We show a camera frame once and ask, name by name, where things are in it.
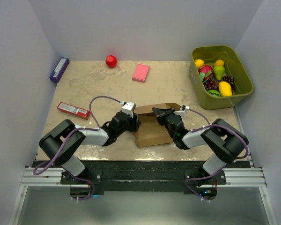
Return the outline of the brown cardboard box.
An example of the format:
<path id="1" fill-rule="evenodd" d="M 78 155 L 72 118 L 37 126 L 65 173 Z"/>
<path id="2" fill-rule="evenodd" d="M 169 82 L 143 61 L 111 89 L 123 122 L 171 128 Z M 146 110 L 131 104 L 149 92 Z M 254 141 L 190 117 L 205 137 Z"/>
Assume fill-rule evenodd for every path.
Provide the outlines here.
<path id="1" fill-rule="evenodd" d="M 160 103 L 153 105 L 137 106 L 134 110 L 138 114 L 140 126 L 135 132 L 136 144 L 138 147 L 156 146 L 172 143 L 167 129 L 158 124 L 152 108 L 180 110 L 181 105 L 177 103 Z"/>

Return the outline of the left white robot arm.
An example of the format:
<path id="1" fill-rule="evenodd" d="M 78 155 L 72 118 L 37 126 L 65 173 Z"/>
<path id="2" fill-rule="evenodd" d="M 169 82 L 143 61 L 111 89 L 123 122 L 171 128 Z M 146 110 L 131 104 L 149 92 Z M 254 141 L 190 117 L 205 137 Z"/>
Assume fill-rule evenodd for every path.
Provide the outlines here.
<path id="1" fill-rule="evenodd" d="M 70 172 L 77 184 L 88 178 L 84 164 L 74 155 L 81 145 L 109 146 L 116 142 L 124 132 L 136 132 L 141 122 L 136 113 L 128 115 L 118 112 L 99 128 L 80 127 L 71 120 L 64 120 L 40 141 L 39 147 L 49 157 L 48 164 L 41 163 L 35 167 L 33 174 L 40 175 L 52 165 L 61 166 Z"/>

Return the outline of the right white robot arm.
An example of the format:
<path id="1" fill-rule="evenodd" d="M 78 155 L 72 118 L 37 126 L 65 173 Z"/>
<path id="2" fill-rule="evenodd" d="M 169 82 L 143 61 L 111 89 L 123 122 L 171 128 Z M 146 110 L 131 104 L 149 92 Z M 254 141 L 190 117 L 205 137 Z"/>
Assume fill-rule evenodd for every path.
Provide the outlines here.
<path id="1" fill-rule="evenodd" d="M 166 128 L 179 149 L 189 150 L 193 147 L 208 145 L 212 150 L 212 156 L 190 175 L 189 179 L 191 180 L 200 180 L 204 184 L 210 184 L 222 168 L 233 163 L 236 159 L 240 159 L 239 154 L 243 150 L 245 150 L 245 155 L 242 158 L 248 155 L 249 141 L 246 136 L 223 119 L 216 119 L 213 123 L 207 120 L 207 126 L 188 130 L 184 126 L 182 117 L 187 111 L 199 115 L 201 113 L 185 105 L 180 107 L 178 111 L 173 108 L 160 109 L 156 107 L 153 107 L 152 111 L 158 124 Z"/>

